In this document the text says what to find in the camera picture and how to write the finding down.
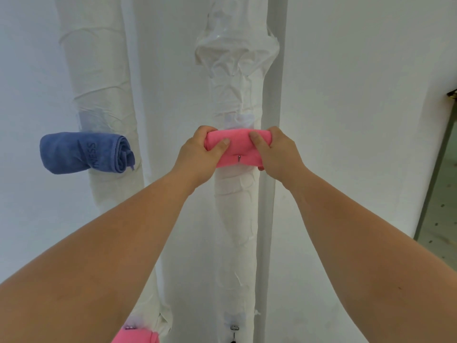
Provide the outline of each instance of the person's left arm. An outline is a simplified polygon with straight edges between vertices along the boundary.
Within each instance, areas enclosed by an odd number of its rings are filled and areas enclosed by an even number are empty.
[[[2,343],[109,343],[129,316],[187,197],[228,147],[201,126],[173,170],[0,284]]]

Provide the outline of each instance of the pink towel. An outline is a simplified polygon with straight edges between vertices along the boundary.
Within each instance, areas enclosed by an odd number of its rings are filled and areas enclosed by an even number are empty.
[[[122,329],[112,343],[159,343],[159,334],[146,329]]]
[[[222,155],[217,167],[232,166],[238,162],[249,166],[262,167],[262,158],[251,139],[249,132],[255,131],[271,144],[271,132],[266,130],[235,129],[209,132],[205,139],[205,149],[211,150],[225,138],[230,139],[230,146]]]

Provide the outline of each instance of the towel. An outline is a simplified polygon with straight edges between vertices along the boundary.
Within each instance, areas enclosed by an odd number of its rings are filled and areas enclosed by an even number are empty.
[[[159,334],[146,329],[122,329],[112,343],[160,343]]]
[[[114,133],[60,132],[40,141],[43,165],[51,173],[66,174],[94,168],[123,173],[134,169],[135,156],[124,136]]]
[[[211,150],[224,138],[230,139],[230,145],[222,155],[217,167],[232,166],[241,163],[249,166],[262,167],[262,158],[251,139],[249,132],[255,131],[271,144],[271,132],[266,130],[234,129],[208,132],[205,139],[205,149]]]

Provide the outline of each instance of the wrapped pipe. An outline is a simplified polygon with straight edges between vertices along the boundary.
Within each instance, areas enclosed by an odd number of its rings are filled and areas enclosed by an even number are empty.
[[[210,81],[214,125],[260,128],[265,74],[279,53],[268,33],[268,0],[211,0],[196,61]],[[216,314],[218,342],[251,343],[254,335],[259,172],[235,165],[217,169]]]
[[[134,171],[122,174],[89,170],[95,204],[104,213],[144,188],[121,0],[55,4],[80,130],[125,136],[136,159]],[[169,309],[160,302],[153,270],[126,325],[164,335],[171,321]]]

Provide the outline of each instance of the blue towel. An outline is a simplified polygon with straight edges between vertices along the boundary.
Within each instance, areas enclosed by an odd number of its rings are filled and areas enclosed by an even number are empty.
[[[134,169],[135,156],[124,136],[114,133],[60,132],[43,136],[40,155],[44,167],[56,175],[94,168],[123,173]]]

